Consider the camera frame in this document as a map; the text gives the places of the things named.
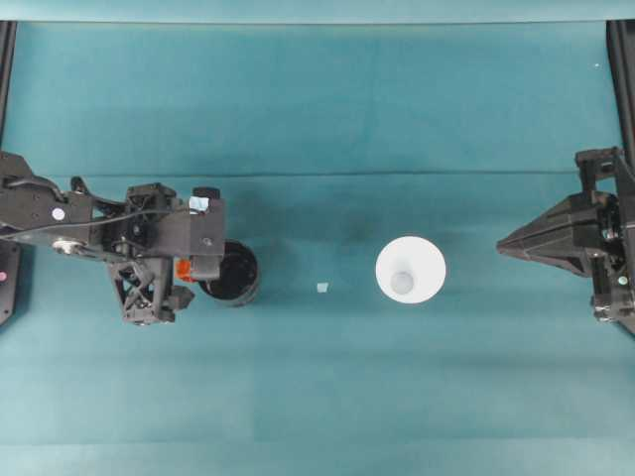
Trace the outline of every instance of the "red component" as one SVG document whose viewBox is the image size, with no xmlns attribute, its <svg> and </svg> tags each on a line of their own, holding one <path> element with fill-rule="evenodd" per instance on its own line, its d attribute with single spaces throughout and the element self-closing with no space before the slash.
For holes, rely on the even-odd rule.
<svg viewBox="0 0 635 476">
<path fill-rule="evenodd" d="M 195 283 L 190 276 L 191 273 L 191 261 L 185 259 L 177 260 L 177 265 L 175 266 L 175 273 L 177 274 L 177 278 L 181 281 L 185 281 L 186 283 Z"/>
</svg>

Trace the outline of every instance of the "black wire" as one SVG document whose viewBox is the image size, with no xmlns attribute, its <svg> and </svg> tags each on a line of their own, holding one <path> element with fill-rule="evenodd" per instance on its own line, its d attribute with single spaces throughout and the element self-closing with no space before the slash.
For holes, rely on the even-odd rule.
<svg viewBox="0 0 635 476">
<path fill-rule="evenodd" d="M 149 210 L 138 210 L 127 213 L 125 215 L 113 216 L 112 218 L 101 218 L 98 220 L 90 220 L 83 221 L 79 223 L 60 223 L 54 225 L 45 225 L 45 226 L 37 226 L 35 228 L 29 228 L 26 230 L 14 231 L 11 233 L 0 233 L 1 240 L 7 240 L 10 238 L 16 238 L 18 236 L 27 235 L 29 233 L 39 233 L 41 231 L 48 230 L 57 230 L 59 228 L 82 228 L 84 226 L 99 226 L 106 225 L 108 223 L 115 223 L 117 221 L 127 220 L 129 218 L 133 218 L 139 215 L 169 215 L 171 213 L 190 213 L 191 211 L 196 211 L 196 213 L 200 213 L 198 210 L 190 210 L 189 208 L 185 208 L 183 210 L 160 210 L 160 209 L 149 209 Z"/>
</svg>

